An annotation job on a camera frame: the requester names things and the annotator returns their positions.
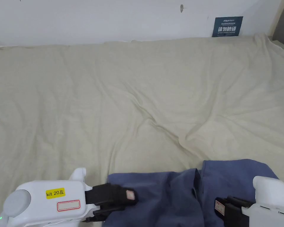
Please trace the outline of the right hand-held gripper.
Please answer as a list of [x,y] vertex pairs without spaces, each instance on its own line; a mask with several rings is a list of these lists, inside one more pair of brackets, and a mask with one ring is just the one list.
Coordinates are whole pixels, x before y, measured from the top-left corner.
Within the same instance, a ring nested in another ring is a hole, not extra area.
[[[238,197],[215,198],[214,212],[225,227],[284,227],[284,182],[269,177],[253,179],[256,203]],[[248,208],[248,216],[242,213]]]

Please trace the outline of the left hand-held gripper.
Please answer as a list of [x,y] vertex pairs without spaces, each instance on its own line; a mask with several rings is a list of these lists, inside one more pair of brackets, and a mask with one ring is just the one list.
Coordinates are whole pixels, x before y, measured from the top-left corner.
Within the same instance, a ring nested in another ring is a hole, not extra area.
[[[3,204],[0,227],[78,227],[83,220],[104,222],[112,212],[137,204],[134,189],[110,183],[90,187],[85,176],[86,168],[77,168],[68,180],[21,184]],[[91,189],[88,204],[85,192]]]

